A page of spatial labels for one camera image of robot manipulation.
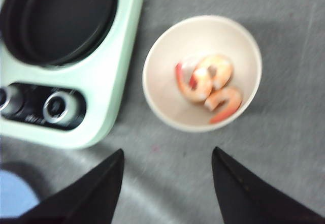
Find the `gray floor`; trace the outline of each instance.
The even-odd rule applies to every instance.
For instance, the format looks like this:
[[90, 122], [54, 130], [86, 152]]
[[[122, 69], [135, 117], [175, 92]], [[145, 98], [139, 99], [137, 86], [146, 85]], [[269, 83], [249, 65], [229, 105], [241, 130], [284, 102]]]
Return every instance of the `gray floor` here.
[[[223, 223], [211, 153], [218, 145], [270, 184], [325, 215], [325, 0], [145, 0], [120, 113], [98, 145], [77, 151], [2, 138], [2, 164], [45, 198], [123, 148], [126, 166], [113, 223]], [[259, 91], [232, 124], [176, 131], [145, 102], [145, 57], [172, 24], [217, 14], [247, 27], [263, 56]]]

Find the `white bowl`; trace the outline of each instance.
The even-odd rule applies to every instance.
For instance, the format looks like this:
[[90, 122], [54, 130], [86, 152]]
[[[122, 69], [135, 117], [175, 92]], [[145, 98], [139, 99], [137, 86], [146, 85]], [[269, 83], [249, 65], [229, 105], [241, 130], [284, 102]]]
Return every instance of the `white bowl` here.
[[[240, 108], [227, 119], [209, 124], [214, 115], [192, 104], [180, 93], [176, 64], [187, 56], [223, 54], [234, 66], [230, 85], [243, 96]], [[262, 58], [253, 36], [239, 23], [220, 16], [198, 16], [181, 21], [154, 43], [143, 68], [143, 90], [152, 111], [166, 124], [186, 132], [206, 132], [235, 120], [253, 100], [262, 75]]]

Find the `bowl rim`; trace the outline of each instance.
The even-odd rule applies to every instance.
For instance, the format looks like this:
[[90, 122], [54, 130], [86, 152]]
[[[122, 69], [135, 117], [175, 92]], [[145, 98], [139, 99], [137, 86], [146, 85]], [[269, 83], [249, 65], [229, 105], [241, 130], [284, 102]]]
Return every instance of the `bowl rim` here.
[[[232, 26], [234, 29], [236, 29], [237, 31], [241, 32], [249, 41], [249, 43], [251, 44], [251, 47], [253, 48], [253, 52], [255, 53], [256, 57], [257, 57], [257, 80], [256, 83], [254, 85], [253, 91], [250, 94], [250, 96], [248, 97], [247, 101], [242, 105], [242, 107], [240, 107], [233, 115], [231, 115], [230, 117], [228, 117], [227, 119], [218, 122], [216, 124], [209, 124], [209, 125], [187, 125], [184, 123], [180, 123], [177, 122], [173, 119], [171, 119], [170, 117], [166, 116], [159, 108], [158, 106], [155, 104], [155, 102], [153, 101], [153, 99], [151, 98], [151, 95], [149, 93], [149, 89], [148, 89], [148, 81], [147, 81], [147, 69], [148, 69], [148, 63], [149, 60], [156, 48], [156, 46], [160, 43], [160, 41], [166, 36], [168, 35], [170, 32], [172, 32], [174, 29], [177, 29], [180, 26], [183, 26], [187, 23], [190, 22], [194, 22], [194, 21], [204, 21], [204, 20], [213, 20], [213, 21], [218, 21], [218, 22], [225, 22], [227, 24], [229, 24], [230, 26]], [[213, 131], [216, 129], [219, 129], [223, 126], [226, 126], [227, 124], [231, 123], [232, 121], [234, 121], [235, 119], [237, 119], [246, 109], [247, 107], [250, 105], [250, 103], [252, 102], [252, 100], [254, 99], [259, 84], [261, 82], [261, 77], [262, 77], [262, 55], [261, 55], [261, 51], [259, 49], [259, 46], [255, 40], [255, 38], [252, 36], [252, 34], [240, 23], [229, 19], [227, 17], [224, 16], [217, 16], [217, 15], [201, 15], [201, 16], [194, 16], [194, 17], [190, 17], [187, 19], [184, 19], [180, 22], [177, 22], [176, 24], [174, 24], [173, 26], [171, 26], [170, 28], [168, 28], [162, 35], [159, 36], [159, 38], [154, 42], [154, 44], [152, 45], [152, 47], [150, 48], [149, 53], [147, 54], [147, 57], [145, 59], [145, 63], [144, 63], [144, 67], [143, 67], [143, 72], [142, 72], [142, 87], [143, 87], [143, 92], [144, 92], [144, 96], [145, 99], [150, 107], [150, 109], [153, 111], [153, 113], [160, 119], [162, 120], [165, 124], [184, 131], [184, 132], [190, 132], [190, 133], [202, 133], [202, 132], [208, 132], [208, 131]]]

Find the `black control panel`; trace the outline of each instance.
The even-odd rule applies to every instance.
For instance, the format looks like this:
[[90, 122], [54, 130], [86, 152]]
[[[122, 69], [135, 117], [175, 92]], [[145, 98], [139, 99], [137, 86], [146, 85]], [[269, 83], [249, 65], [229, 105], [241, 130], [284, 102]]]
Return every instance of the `black control panel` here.
[[86, 101], [74, 89], [13, 83], [0, 89], [0, 112], [8, 120], [67, 131], [84, 119]]

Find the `cooked shrimp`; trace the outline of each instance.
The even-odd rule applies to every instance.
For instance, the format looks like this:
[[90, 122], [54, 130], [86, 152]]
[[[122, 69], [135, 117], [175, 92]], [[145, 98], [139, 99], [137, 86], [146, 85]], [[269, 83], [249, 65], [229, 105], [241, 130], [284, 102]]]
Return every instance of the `cooked shrimp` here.
[[221, 89], [230, 79], [233, 66], [229, 58], [223, 55], [209, 55], [199, 62], [198, 68], [207, 68], [211, 74], [213, 87]]
[[213, 92], [204, 106], [213, 111], [222, 102], [226, 102], [226, 105], [210, 119], [210, 123], [220, 122], [234, 114], [242, 103], [242, 95], [235, 87], [225, 87]]
[[189, 86], [184, 81], [182, 63], [178, 63], [175, 68], [177, 84], [183, 95], [192, 102], [204, 101], [212, 91], [212, 80], [206, 68], [195, 69], [192, 80], [195, 85]]

